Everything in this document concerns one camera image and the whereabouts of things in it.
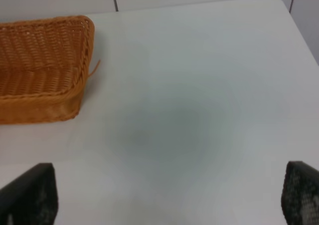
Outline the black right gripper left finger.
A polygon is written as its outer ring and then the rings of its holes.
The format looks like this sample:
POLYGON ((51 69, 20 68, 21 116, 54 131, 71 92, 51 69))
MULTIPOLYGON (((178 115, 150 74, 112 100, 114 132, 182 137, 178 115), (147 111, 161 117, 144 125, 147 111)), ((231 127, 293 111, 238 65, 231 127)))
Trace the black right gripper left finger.
POLYGON ((0 189, 2 225, 52 225, 58 208, 52 163, 39 163, 0 189))

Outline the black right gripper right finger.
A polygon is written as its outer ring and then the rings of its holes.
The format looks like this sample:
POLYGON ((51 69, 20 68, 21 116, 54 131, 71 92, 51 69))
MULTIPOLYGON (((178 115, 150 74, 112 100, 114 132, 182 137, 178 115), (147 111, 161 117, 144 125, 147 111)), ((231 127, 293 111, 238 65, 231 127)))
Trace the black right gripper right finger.
POLYGON ((319 223, 319 172, 302 161, 287 163, 281 207, 288 225, 319 223))

